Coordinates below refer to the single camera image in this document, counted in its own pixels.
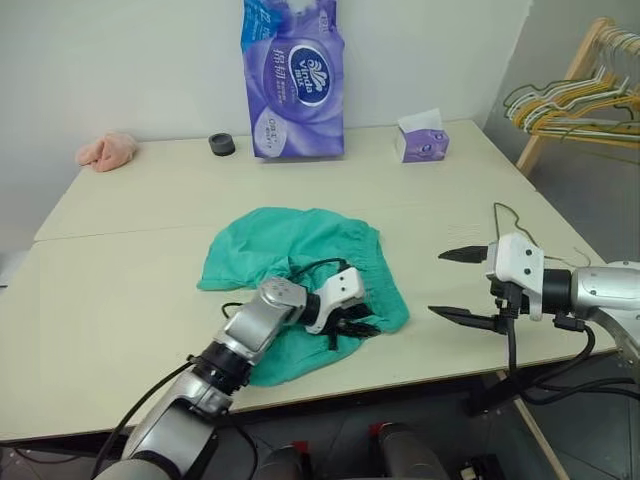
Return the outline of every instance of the purple tissue package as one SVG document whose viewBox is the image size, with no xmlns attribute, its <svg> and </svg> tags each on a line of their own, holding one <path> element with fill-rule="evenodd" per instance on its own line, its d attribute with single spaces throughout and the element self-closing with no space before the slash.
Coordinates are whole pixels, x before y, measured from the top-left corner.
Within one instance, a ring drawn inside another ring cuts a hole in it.
<svg viewBox="0 0 640 480">
<path fill-rule="evenodd" d="M 244 0 L 241 45 L 256 156 L 343 154 L 336 0 Z"/>
<path fill-rule="evenodd" d="M 404 163 L 444 159 L 449 136 L 442 126 L 440 109 L 433 108 L 398 119 L 396 150 Z"/>
</svg>

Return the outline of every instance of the logo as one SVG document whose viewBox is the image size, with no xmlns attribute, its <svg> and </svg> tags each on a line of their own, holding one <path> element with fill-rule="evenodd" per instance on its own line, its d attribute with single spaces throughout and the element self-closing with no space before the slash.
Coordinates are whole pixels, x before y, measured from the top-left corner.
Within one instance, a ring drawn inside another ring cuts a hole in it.
<svg viewBox="0 0 640 480">
<path fill-rule="evenodd" d="M 329 94 L 331 76 L 327 61 L 316 49 L 298 46 L 289 53 L 289 70 L 298 98 L 308 107 L 320 105 Z"/>
</svg>

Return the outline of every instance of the pink towel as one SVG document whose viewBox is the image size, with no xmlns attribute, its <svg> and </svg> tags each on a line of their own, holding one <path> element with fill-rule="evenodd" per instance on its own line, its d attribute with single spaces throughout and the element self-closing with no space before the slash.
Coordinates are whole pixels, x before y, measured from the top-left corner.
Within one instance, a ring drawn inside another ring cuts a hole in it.
<svg viewBox="0 0 640 480">
<path fill-rule="evenodd" d="M 91 145 L 78 149 L 76 163 L 91 165 L 96 172 L 108 172 L 130 161 L 137 148 L 131 135 L 107 133 Z"/>
</svg>

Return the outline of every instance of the table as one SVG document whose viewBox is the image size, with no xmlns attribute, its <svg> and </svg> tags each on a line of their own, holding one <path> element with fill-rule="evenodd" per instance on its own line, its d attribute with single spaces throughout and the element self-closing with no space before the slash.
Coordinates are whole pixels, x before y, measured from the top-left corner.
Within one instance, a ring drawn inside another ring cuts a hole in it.
<svg viewBox="0 0 640 480">
<path fill-rule="evenodd" d="M 503 368 L 505 337 L 427 310 L 495 308 L 482 266 L 437 255 L 492 241 L 492 203 L 501 201 L 550 255 L 579 262 L 577 247 L 601 260 L 472 122 L 446 129 L 449 154 L 431 164 L 401 164 L 395 129 L 383 127 L 347 131 L 342 160 L 260 163 L 241 137 L 232 157 L 214 157 L 206 140 L 150 142 L 125 168 L 84 169 L 0 302 L 0 439 L 112 428 L 157 379 L 199 353 L 222 325 L 219 306 L 252 295 L 195 288 L 208 245 L 259 206 L 328 208 L 379 229 L 411 318 L 337 364 L 275 388 L 241 390 L 234 409 Z M 512 230 L 508 214 L 501 228 Z M 610 348 L 606 332 L 594 328 L 596 350 Z M 523 364 L 571 356 L 584 341 L 549 321 L 518 323 Z"/>
</svg>

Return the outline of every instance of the green cloth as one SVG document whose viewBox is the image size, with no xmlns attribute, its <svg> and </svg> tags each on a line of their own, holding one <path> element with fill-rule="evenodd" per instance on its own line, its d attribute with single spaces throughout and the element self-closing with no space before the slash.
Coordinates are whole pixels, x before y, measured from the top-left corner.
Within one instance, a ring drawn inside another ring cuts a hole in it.
<svg viewBox="0 0 640 480">
<path fill-rule="evenodd" d="M 256 288 L 265 278 L 289 278 L 300 268 L 332 257 L 344 258 L 362 275 L 365 303 L 374 315 L 364 319 L 383 332 L 395 332 L 409 311 L 387 267 L 378 231 L 361 220 L 327 210 L 259 208 L 236 220 L 214 239 L 204 264 L 201 290 Z M 337 272 L 335 263 L 319 266 L 296 278 L 311 291 Z M 251 385 L 273 386 L 353 353 L 364 340 L 338 337 L 338 350 L 328 349 L 328 337 L 311 335 L 304 327 L 286 327 L 251 374 Z"/>
</svg>

